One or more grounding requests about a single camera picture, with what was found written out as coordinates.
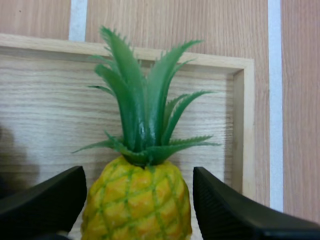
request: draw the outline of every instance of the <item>wood grain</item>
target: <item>wood grain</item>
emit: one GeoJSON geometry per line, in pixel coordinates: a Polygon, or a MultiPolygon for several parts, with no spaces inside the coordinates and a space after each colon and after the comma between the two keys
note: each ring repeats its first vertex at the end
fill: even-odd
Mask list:
{"type": "Polygon", "coordinates": [[[86,40],[105,25],[138,47],[168,49],[191,39],[194,53],[255,61],[257,201],[269,205],[269,62],[266,0],[88,0],[86,40]]]}
{"type": "Polygon", "coordinates": [[[68,39],[71,0],[0,0],[0,33],[68,39]]]}
{"type": "Polygon", "coordinates": [[[320,1],[282,1],[284,210],[320,223],[320,1]]]}
{"type": "MultiPolygon", "coordinates": [[[[87,56],[103,51],[104,45],[6,34],[0,37],[0,176],[19,191],[74,165],[82,165],[90,187],[117,153],[108,149],[91,149],[74,155],[71,152],[105,139],[104,128],[116,136],[122,131],[115,99],[85,87],[101,84],[93,71],[95,63],[87,56]],[[43,51],[45,46],[50,50],[43,51]]],[[[152,59],[161,54],[153,49],[135,52],[148,63],[152,54],[152,59]]],[[[197,60],[178,72],[169,98],[203,89],[217,93],[194,101],[179,120],[173,137],[214,135],[212,141],[221,144],[214,149],[190,148],[170,158],[182,171],[191,201],[195,166],[205,167],[228,185],[233,185],[232,181],[243,183],[242,193],[255,199],[254,104],[250,99],[254,95],[253,61],[195,53],[182,58],[182,61],[197,60]],[[244,114],[250,117],[243,119],[244,114]],[[237,149],[243,147],[242,153],[236,152],[236,156],[235,144],[237,149]],[[233,169],[233,161],[243,167],[233,169]],[[248,173],[232,174],[242,169],[248,173]]],[[[82,214],[71,232],[76,239],[80,238],[81,217],[82,214]]],[[[201,239],[194,209],[192,227],[193,239],[201,239]]]]}

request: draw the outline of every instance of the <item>wooden tray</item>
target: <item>wooden tray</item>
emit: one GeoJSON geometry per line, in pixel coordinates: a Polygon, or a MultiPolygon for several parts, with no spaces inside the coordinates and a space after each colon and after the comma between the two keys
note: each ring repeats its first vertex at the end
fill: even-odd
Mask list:
{"type": "MultiPolygon", "coordinates": [[[[121,133],[117,102],[88,85],[103,84],[91,55],[107,55],[105,44],[0,34],[0,176],[16,190],[82,165],[87,186],[118,153],[90,149],[121,133]]],[[[160,50],[135,49],[145,70],[160,50]]],[[[251,59],[186,53],[186,65],[172,81],[169,98],[196,90],[201,96],[182,115],[175,136],[214,135],[221,146],[193,147],[170,159],[182,170],[192,200],[193,167],[203,166],[220,180],[255,199],[254,62],[251,59]]],[[[80,239],[81,215],[71,237],[80,239]]],[[[192,239],[202,239],[192,209],[192,239]]]]}

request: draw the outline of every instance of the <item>pineapple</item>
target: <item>pineapple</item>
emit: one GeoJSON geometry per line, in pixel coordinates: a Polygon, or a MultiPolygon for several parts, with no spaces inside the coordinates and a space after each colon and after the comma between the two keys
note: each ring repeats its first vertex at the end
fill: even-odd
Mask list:
{"type": "Polygon", "coordinates": [[[110,58],[95,72],[106,86],[90,86],[117,100],[123,136],[104,131],[107,140],[85,146],[111,148],[120,156],[109,162],[88,191],[82,215],[82,240],[185,240],[192,235],[189,190],[168,158],[193,146],[216,146],[211,136],[171,139],[185,108],[197,97],[183,94],[167,102],[170,82],[187,62],[181,55],[200,41],[171,49],[145,76],[130,45],[108,28],[100,34],[110,58]]]}

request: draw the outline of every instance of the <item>wooden frame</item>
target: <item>wooden frame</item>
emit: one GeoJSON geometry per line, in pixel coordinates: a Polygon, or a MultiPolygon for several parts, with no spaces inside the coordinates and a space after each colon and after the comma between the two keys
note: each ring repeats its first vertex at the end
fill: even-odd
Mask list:
{"type": "MultiPolygon", "coordinates": [[[[77,62],[80,64],[83,62],[88,62],[89,60],[87,57],[91,55],[108,56],[108,52],[104,51],[104,47],[105,44],[100,43],[71,42],[65,40],[0,34],[0,70],[2,68],[5,71],[3,72],[3,76],[1,76],[2,73],[0,71],[0,92],[4,93],[4,90],[6,90],[8,87],[6,84],[10,85],[11,80],[15,80],[13,74],[16,70],[10,70],[8,65],[7,67],[2,67],[2,64],[8,64],[8,61],[5,62],[5,58],[7,57],[10,59],[11,63],[13,63],[12,65],[15,65],[14,63],[16,63],[16,61],[18,64],[20,58],[29,58],[30,61],[37,58],[52,61],[63,60],[68,61],[68,63],[77,62]]],[[[158,49],[135,48],[134,52],[138,58],[143,61],[145,66],[154,61],[156,57],[161,55],[161,51],[158,49]]],[[[194,60],[181,69],[181,71],[184,73],[184,76],[201,76],[202,78],[208,79],[214,75],[217,78],[222,78],[223,80],[233,80],[231,186],[243,195],[255,200],[254,61],[252,59],[245,58],[187,52],[180,58],[179,62],[181,63],[191,59],[194,60]]],[[[68,67],[67,64],[65,66],[59,66],[66,69],[68,67]]],[[[18,70],[23,72],[27,71],[28,69],[24,67],[19,68],[18,70]]],[[[7,100],[7,98],[0,98],[0,113],[3,110],[4,113],[7,114],[6,107],[8,106],[8,108],[13,109],[13,105],[9,106],[9,100],[7,100]]],[[[0,116],[0,127],[4,122],[4,118],[0,116]]]]}

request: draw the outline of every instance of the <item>wooden wall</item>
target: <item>wooden wall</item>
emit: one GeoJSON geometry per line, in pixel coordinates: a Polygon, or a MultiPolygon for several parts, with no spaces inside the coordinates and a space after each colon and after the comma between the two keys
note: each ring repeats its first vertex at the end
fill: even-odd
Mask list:
{"type": "Polygon", "coordinates": [[[282,0],[285,212],[320,223],[320,1],[282,0]]]}
{"type": "MultiPolygon", "coordinates": [[[[71,0],[0,0],[0,32],[67,39],[71,0]]],[[[318,0],[282,0],[285,211],[320,222],[318,0]]],[[[258,201],[269,205],[267,0],[88,0],[86,41],[116,27],[140,47],[200,38],[198,53],[255,59],[258,201]]]]}

